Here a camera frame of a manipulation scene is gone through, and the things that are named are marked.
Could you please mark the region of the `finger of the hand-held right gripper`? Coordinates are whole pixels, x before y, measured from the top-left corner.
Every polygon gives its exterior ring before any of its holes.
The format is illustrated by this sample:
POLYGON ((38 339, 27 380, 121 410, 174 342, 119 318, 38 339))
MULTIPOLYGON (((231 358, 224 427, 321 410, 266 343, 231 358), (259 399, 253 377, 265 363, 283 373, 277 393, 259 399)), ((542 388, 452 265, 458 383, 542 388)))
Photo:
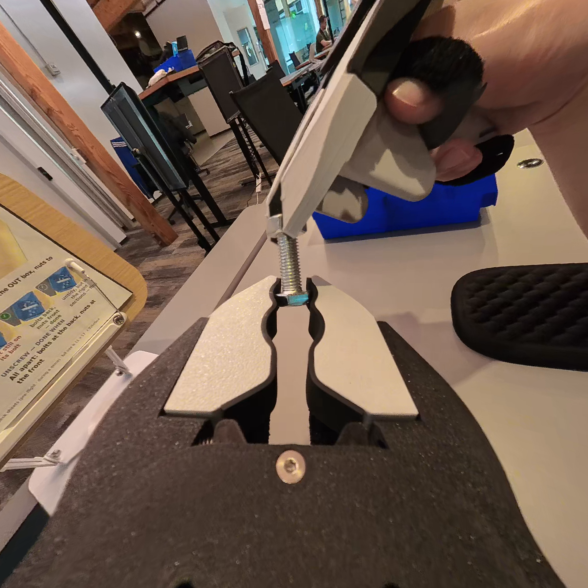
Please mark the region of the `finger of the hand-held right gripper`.
POLYGON ((383 93, 376 47, 383 38, 383 2, 360 1, 326 60, 325 76, 280 166, 266 201, 269 219, 361 219, 367 180, 345 166, 383 93))
POLYGON ((376 110, 376 96, 352 73, 319 92, 279 171, 282 227, 298 236, 313 212, 354 223, 367 210, 364 186, 339 178, 376 110))

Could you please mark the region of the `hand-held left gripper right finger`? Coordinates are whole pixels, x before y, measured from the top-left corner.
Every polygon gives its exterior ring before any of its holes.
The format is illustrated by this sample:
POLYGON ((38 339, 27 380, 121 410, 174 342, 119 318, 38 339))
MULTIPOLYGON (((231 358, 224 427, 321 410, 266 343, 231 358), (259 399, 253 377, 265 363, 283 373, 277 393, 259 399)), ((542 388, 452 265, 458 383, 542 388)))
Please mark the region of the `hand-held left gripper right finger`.
POLYGON ((418 409, 374 316, 319 276, 307 288, 310 415, 322 425, 416 420, 418 409))

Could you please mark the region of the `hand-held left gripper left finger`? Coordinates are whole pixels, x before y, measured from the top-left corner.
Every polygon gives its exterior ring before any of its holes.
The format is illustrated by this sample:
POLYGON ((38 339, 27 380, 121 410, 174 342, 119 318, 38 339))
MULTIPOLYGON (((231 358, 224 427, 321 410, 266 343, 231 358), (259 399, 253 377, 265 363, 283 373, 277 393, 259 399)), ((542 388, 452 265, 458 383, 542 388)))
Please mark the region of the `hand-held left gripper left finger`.
POLYGON ((164 410, 173 416, 269 419, 277 399, 276 276, 233 295, 207 319, 164 410))

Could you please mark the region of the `blue plastic bin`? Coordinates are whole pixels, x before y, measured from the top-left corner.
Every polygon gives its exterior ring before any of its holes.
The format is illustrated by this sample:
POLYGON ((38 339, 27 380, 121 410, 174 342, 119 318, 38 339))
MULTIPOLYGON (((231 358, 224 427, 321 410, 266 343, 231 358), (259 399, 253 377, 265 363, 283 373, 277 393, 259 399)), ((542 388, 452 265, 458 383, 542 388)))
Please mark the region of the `blue plastic bin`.
POLYGON ((404 201, 373 188, 367 190, 367 195, 367 212, 356 223, 315 212, 313 220, 323 239, 423 232, 474 224, 482 209, 496 205, 498 189, 496 176, 491 175, 459 187, 437 183, 431 193, 418 202, 404 201))

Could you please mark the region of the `silver hex bolt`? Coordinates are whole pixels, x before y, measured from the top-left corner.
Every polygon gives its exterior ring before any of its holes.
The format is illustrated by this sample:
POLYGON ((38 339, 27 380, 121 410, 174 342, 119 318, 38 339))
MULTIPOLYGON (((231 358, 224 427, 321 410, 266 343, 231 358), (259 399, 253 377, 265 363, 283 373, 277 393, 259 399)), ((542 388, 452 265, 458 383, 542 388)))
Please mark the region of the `silver hex bolt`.
POLYGON ((279 253, 281 273, 281 296, 301 299, 306 295, 300 274, 298 239, 290 237, 283 231, 282 215, 268 218, 267 235, 276 241, 279 253))

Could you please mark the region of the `person's right forearm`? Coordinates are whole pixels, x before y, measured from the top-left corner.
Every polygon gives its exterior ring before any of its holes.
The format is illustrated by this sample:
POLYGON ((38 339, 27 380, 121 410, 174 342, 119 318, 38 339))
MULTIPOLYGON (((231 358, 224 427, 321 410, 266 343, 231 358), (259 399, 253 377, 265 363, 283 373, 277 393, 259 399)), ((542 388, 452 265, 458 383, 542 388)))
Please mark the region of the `person's right forearm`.
POLYGON ((587 88, 529 130, 571 214, 587 236, 587 88))

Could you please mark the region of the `person's right hand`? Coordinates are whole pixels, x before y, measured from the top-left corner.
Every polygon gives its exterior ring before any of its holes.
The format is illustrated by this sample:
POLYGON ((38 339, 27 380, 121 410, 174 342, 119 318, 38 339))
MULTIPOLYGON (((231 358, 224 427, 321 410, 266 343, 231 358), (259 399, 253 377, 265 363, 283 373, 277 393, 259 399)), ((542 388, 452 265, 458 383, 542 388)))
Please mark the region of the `person's right hand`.
POLYGON ((501 134, 530 132, 587 88, 587 1, 445 1, 412 40, 433 36, 480 55, 477 107, 501 134))

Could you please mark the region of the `black chair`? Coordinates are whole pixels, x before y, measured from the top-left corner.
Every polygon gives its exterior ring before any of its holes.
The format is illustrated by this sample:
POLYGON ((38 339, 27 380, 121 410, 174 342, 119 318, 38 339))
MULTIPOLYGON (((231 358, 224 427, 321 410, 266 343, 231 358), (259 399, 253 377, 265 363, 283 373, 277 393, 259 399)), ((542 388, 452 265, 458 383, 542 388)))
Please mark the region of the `black chair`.
POLYGON ((239 109, 231 98, 231 93, 244 87, 232 53, 233 49, 229 45, 216 41, 195 57, 196 65, 228 124, 239 115, 239 109))
POLYGON ((229 92, 239 113, 281 166, 302 114, 281 80, 273 72, 237 90, 229 92))

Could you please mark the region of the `wooden pillar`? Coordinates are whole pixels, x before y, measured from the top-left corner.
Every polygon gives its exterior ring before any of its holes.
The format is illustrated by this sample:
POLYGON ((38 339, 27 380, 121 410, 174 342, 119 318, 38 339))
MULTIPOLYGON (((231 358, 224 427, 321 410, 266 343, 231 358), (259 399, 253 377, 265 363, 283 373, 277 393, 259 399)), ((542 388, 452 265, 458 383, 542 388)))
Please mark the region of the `wooden pillar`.
POLYGON ((259 39, 269 63, 278 61, 275 43, 270 32, 270 24, 264 1, 248 1, 259 39))

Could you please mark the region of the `instruction sheet in clear holder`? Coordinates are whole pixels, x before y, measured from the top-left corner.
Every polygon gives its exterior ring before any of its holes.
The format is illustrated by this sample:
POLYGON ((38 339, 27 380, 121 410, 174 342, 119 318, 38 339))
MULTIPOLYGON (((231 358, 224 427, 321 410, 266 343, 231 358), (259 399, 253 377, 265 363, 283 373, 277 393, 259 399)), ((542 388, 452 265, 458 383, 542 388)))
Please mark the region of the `instruction sheet in clear holder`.
POLYGON ((1 207, 1 461, 126 323, 132 292, 1 207))

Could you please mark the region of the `dark flat screen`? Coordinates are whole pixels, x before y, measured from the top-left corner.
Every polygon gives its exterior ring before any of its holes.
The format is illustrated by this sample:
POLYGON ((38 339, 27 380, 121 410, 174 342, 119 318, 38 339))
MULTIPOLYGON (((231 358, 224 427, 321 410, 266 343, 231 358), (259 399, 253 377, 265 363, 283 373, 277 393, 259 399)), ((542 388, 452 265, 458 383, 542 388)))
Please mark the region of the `dark flat screen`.
POLYGON ((173 149, 128 84, 119 83, 100 109, 125 141, 143 174, 159 191, 174 193, 188 188, 173 149))

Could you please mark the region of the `blue striped bag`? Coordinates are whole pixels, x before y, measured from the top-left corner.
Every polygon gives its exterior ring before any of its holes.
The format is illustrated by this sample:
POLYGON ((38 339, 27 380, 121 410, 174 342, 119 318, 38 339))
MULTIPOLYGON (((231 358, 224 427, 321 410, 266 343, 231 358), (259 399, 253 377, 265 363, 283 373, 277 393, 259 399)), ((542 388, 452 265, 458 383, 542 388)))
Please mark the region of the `blue striped bag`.
POLYGON ((149 178, 145 180, 143 177, 142 168, 127 143, 121 136, 111 139, 110 143, 131 179, 135 182, 141 192, 143 192, 143 195, 152 201, 156 189, 153 187, 152 183, 150 183, 149 178))

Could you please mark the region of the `wooden beam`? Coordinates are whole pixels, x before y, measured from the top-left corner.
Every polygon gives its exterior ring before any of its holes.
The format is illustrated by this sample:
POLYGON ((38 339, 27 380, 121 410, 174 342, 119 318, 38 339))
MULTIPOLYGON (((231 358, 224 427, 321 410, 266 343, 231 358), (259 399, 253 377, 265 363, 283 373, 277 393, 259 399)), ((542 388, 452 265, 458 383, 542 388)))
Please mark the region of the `wooden beam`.
POLYGON ((97 140, 75 110, 46 78, 26 51, 1 24, 1 65, 48 116, 89 169, 159 245, 169 246, 178 235, 161 217, 104 145, 97 140))

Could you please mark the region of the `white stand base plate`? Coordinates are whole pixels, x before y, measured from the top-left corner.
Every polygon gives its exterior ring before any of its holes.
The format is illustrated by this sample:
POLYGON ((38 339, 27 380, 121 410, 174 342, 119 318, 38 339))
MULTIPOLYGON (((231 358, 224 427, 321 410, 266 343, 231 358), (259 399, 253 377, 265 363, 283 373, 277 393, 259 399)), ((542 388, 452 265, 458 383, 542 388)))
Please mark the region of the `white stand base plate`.
POLYGON ((80 455, 100 421, 129 384, 157 357, 142 350, 130 354, 125 359, 130 371, 120 375, 114 371, 52 446, 53 450, 60 451, 57 464, 34 470, 28 488, 49 516, 55 513, 80 455))

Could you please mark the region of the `wooden desk black frame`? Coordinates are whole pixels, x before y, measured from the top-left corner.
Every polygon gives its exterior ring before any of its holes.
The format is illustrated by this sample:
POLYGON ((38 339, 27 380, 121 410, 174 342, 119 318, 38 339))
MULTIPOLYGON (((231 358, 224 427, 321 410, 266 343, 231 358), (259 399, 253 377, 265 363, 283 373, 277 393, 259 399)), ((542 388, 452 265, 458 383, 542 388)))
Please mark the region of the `wooden desk black frame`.
POLYGON ((269 179, 267 174, 266 168, 263 164, 259 156, 259 152, 256 149, 254 142, 247 130, 246 122, 243 120, 241 115, 239 114, 230 124, 226 123, 224 117, 222 116, 217 103, 212 97, 212 94, 209 90, 209 87, 202 75, 202 72, 199 70, 198 66, 195 65, 192 68, 188 68, 187 70, 183 70, 181 72, 175 73, 166 73, 163 77, 158 78, 158 80, 144 90, 140 95, 139 99, 143 102, 143 105, 147 110, 151 113, 152 118, 156 121, 158 126, 162 129, 162 133, 165 136, 169 146, 173 149, 175 156, 178 158, 180 165, 183 169, 185 177, 187 179, 188 188, 193 185, 199 197, 205 202, 209 210, 212 212, 214 217, 217 219, 217 222, 211 224, 207 218, 204 216, 202 211, 198 208, 195 201, 193 200, 192 196, 190 196, 186 190, 181 190, 178 193, 181 196, 180 201, 177 201, 174 197, 170 197, 175 210, 183 216, 186 223, 190 226, 191 230, 196 235, 198 240, 199 246, 205 251, 210 252, 212 249, 212 245, 205 239, 202 233, 195 227, 193 222, 191 221, 190 217, 182 208, 181 202, 186 201, 188 206, 191 208, 193 212, 195 212, 196 216, 201 221, 202 225, 205 229, 209 232, 211 237, 213 238, 214 243, 219 241, 219 235, 216 232, 216 228, 229 226, 233 223, 234 219, 227 219, 224 214, 222 213, 221 209, 218 207, 216 201, 210 194, 208 188, 203 183, 202 179, 199 176, 199 168, 197 167, 196 163, 189 158, 180 148, 179 139, 173 139, 170 130, 167 130, 167 127, 163 123, 163 114, 156 112, 156 105, 162 103, 166 98, 173 100, 174 102, 179 101, 183 98, 190 98, 192 95, 197 93, 203 92, 205 89, 208 90, 211 100, 215 105, 213 109, 214 112, 218 112, 216 115, 217 118, 221 118, 223 123, 230 127, 231 131, 233 132, 239 148, 241 149, 245 160, 250 167, 250 170, 255 178, 255 176, 260 173, 261 171, 265 175, 266 179, 269 179))

